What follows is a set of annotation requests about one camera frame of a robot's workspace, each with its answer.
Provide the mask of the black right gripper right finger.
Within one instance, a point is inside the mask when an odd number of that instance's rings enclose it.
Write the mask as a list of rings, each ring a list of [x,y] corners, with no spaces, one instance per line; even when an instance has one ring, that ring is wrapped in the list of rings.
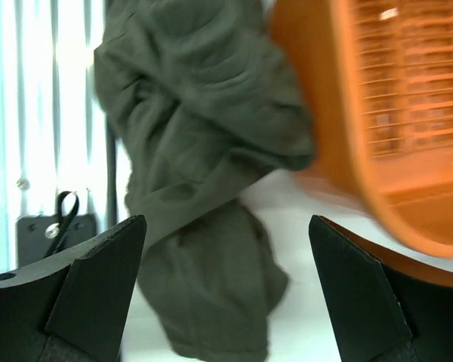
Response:
[[[453,361],[453,272],[321,216],[310,244],[343,361]]]

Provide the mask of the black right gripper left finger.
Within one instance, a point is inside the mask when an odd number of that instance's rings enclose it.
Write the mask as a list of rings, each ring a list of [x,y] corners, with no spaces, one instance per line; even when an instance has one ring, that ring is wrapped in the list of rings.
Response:
[[[146,220],[0,274],[0,361],[115,361]]]

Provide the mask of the olive green shorts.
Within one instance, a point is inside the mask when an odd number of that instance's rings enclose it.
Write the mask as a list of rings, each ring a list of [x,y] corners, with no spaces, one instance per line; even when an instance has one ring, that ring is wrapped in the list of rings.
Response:
[[[303,170],[315,144],[262,3],[114,1],[94,80],[131,162],[126,206],[147,222],[137,283],[172,349],[265,360],[288,276],[239,196]]]

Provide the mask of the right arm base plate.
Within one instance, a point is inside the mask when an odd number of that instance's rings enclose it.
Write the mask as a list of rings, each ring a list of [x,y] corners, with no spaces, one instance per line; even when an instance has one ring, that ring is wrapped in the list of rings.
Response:
[[[52,216],[26,216],[16,222],[17,266],[38,262],[97,235],[93,214],[79,214],[76,193],[64,191]]]

